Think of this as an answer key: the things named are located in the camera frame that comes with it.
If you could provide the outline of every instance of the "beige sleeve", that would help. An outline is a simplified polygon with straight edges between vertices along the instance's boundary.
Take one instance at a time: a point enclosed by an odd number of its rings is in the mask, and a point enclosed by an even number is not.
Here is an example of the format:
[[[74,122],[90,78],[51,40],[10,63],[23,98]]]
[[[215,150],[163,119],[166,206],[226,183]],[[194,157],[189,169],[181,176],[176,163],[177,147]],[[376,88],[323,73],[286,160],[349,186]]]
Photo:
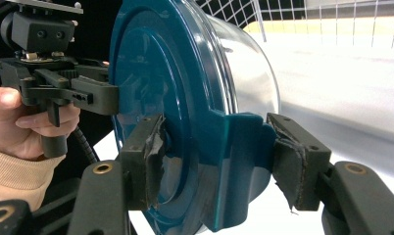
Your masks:
[[[0,201],[22,199],[37,210],[53,178],[54,168],[64,156],[30,162],[0,153]]]

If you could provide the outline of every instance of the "finger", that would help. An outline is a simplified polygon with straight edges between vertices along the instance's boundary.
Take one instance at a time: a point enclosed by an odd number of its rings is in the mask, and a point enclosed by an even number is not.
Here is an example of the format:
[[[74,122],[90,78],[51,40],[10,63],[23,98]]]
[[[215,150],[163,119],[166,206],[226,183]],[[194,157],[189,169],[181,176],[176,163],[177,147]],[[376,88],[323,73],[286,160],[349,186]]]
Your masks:
[[[75,117],[69,121],[60,124],[60,127],[56,127],[54,125],[50,125],[47,127],[37,127],[32,128],[33,131],[37,132],[40,135],[47,136],[47,137],[56,137],[61,135],[68,136],[72,133],[75,128],[77,127],[79,118]]]
[[[68,122],[78,117],[80,115],[80,109],[76,108],[73,104],[69,104],[65,107],[60,107],[59,115],[60,125],[62,125],[62,123]],[[20,128],[42,128],[53,126],[53,124],[48,119],[46,112],[32,116],[20,117],[16,121],[16,125]]]
[[[13,116],[14,113],[11,113],[11,110],[18,108],[21,103],[21,95],[18,90],[0,87],[0,120]]]

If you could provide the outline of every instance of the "transparent plastic dome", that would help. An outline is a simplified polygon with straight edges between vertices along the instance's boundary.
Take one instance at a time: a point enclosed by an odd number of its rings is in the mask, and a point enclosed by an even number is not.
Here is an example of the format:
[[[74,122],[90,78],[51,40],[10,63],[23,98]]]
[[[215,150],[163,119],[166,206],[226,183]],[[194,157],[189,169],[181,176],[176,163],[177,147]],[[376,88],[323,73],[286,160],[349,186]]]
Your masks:
[[[267,113],[279,113],[280,100],[271,65],[262,48],[241,28],[207,16],[225,52],[232,80],[230,84],[230,112],[250,112],[263,118]]]

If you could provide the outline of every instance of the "black metal bracket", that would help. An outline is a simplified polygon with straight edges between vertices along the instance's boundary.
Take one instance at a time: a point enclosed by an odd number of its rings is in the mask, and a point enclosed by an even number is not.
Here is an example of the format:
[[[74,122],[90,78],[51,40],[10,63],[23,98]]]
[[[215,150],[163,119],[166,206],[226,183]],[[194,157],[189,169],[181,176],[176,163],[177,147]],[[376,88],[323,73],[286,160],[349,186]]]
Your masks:
[[[369,167],[329,163],[330,150],[293,119],[268,114],[276,131],[273,177],[289,207],[316,211],[324,203],[327,235],[394,235],[394,195]]]
[[[60,126],[59,107],[73,103],[76,107],[99,115],[119,112],[119,89],[107,81],[94,80],[84,74],[107,75],[106,67],[80,65],[67,57],[30,63],[21,59],[0,59],[3,86],[21,92],[23,103],[47,111],[50,122]],[[67,152],[65,136],[42,137],[44,156],[60,157]]]

